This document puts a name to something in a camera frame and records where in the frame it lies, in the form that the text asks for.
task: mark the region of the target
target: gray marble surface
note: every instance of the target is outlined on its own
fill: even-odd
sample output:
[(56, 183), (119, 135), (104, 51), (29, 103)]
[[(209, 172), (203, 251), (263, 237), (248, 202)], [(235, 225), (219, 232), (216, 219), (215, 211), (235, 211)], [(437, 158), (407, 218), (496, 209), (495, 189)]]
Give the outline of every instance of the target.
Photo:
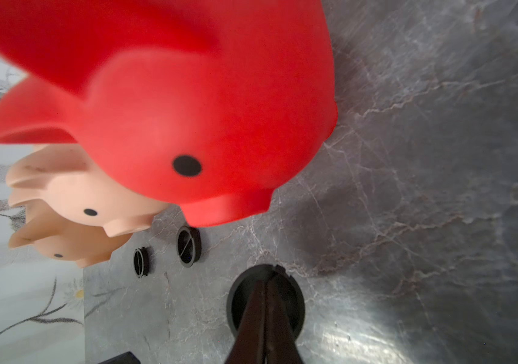
[(176, 207), (87, 268), (88, 363), (222, 363), (227, 293), (258, 263), (304, 292), (306, 363), (518, 363), (518, 0), (323, 7), (334, 134), (269, 213), (203, 229), (193, 267)]

